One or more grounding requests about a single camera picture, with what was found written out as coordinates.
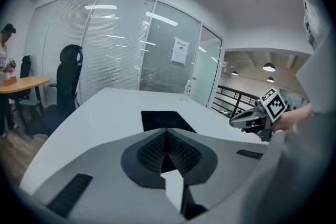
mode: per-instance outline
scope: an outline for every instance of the water bottle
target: water bottle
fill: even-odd
[[[183,102],[186,102],[188,100],[190,92],[191,92],[191,81],[188,80],[188,83],[184,87]]]

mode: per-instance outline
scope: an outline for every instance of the chair headrest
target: chair headrest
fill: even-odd
[[[30,59],[30,55],[26,55],[22,58],[22,63],[30,63],[31,59]]]
[[[63,48],[61,54],[59,55],[59,59],[61,62],[83,62],[83,53],[82,47],[70,44]]]

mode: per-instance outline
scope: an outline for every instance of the round wooden table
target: round wooden table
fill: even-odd
[[[36,99],[39,102],[38,106],[39,109],[42,113],[43,111],[43,107],[42,107],[42,103],[41,103],[41,96],[40,96],[40,90],[39,90],[39,86],[43,85],[47,82],[50,81],[49,77],[27,77],[27,78],[21,78],[18,79],[15,83],[13,83],[12,85],[9,86],[0,86],[0,94],[7,94],[7,93],[14,93],[14,92],[20,92],[23,90],[27,90],[30,88],[34,88],[35,87],[35,93],[36,93]],[[20,101],[18,99],[15,99],[15,106],[17,108],[17,112],[19,114],[19,117],[22,121],[22,124],[24,126],[25,132],[27,133],[27,123],[25,121],[25,118],[23,116],[21,107],[20,107]]]

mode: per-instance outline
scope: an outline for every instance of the tabletop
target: tabletop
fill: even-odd
[[[50,81],[49,77],[27,77],[17,79],[15,83],[9,86],[0,86],[0,93],[12,93],[27,90]]]
[[[50,136],[29,165],[20,188],[30,194],[53,173],[97,145],[143,132],[141,111],[177,111],[198,133],[232,141],[263,143],[252,133],[182,94],[105,88],[79,107]]]

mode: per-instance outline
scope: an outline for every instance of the black lamp shade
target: black lamp shade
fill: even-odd
[[[264,69],[268,72],[274,72],[275,71],[275,66],[271,62],[267,62],[262,69]]]

